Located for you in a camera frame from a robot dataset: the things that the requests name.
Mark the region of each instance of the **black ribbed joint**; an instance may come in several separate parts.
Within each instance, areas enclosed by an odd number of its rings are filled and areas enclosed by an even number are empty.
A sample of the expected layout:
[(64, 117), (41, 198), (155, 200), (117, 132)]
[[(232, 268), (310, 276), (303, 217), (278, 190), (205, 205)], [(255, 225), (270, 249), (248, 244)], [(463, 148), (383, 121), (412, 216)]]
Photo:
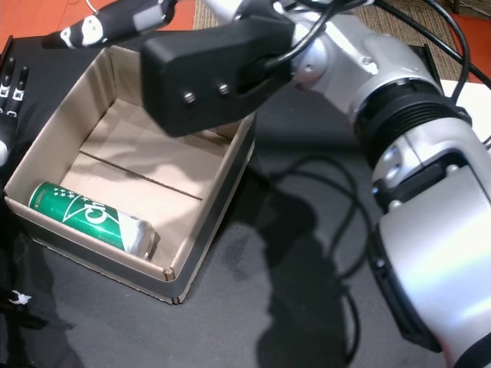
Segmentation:
[(431, 84), (410, 80), (373, 93), (358, 114), (354, 132), (372, 169), (385, 150), (401, 135), (432, 120), (460, 118), (470, 123), (450, 99)]

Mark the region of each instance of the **can lid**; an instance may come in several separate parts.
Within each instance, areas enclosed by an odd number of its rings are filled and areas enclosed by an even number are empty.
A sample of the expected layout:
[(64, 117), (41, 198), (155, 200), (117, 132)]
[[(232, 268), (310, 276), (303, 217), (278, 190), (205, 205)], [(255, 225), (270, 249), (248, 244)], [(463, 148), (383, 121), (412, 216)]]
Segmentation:
[(149, 261), (152, 259), (155, 250), (157, 249), (157, 244), (160, 242), (160, 235), (152, 228), (152, 232), (150, 233), (150, 242), (147, 248), (147, 251), (143, 255), (143, 259)]
[(34, 199), (34, 197), (38, 194), (38, 191), (39, 189), (44, 185), (46, 184), (46, 182), (42, 182), (41, 184), (39, 184), (38, 186), (36, 186), (36, 189), (34, 189), (34, 191), (32, 192), (31, 194), (31, 198), (29, 199), (29, 203), (28, 203), (28, 206), (30, 208), (32, 208), (31, 204), (32, 204), (32, 200)]

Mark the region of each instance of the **soda can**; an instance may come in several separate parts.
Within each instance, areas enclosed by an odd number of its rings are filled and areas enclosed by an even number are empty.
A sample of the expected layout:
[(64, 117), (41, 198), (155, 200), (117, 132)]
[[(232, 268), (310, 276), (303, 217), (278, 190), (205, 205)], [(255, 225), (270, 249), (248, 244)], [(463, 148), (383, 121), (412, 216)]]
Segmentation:
[(160, 240), (150, 223), (50, 182), (32, 193), (29, 207), (143, 259)]

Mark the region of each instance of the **open cardboard box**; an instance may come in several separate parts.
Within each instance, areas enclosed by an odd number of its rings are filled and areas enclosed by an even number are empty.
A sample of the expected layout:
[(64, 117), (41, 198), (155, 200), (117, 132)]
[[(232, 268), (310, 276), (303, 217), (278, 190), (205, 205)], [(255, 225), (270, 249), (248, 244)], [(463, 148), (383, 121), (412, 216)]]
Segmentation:
[[(140, 55), (96, 57), (46, 123), (5, 187), (38, 243), (124, 284), (180, 303), (252, 153), (253, 117), (171, 138), (142, 108)], [(150, 261), (28, 207), (43, 182), (148, 221), (160, 236)]]

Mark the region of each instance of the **table surface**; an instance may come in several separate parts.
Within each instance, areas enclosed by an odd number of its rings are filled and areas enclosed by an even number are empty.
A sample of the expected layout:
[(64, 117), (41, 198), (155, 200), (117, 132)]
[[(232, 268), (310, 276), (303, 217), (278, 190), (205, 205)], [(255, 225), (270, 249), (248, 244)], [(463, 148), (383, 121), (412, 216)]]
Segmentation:
[[(20, 156), (97, 51), (45, 51), (38, 38), (26, 38), (13, 53), (31, 68)], [(366, 262), (358, 262), (370, 224), (357, 205), (372, 222), (380, 212), (369, 194), (371, 171), (344, 118), (320, 97), (288, 87), (259, 111), (256, 137), (255, 154), (182, 305), (90, 271), (9, 226), (12, 243), (4, 240), (0, 252), (3, 284), (13, 282), (33, 298), (29, 315), (5, 315), (0, 362), (345, 367), (355, 330), (348, 292), (360, 319), (350, 366), (444, 367), (441, 354), (400, 337)], [(256, 175), (280, 173), (299, 159), (306, 160), (302, 172), (322, 181), (291, 174), (267, 185)], [(340, 281), (337, 275), (348, 270)]]

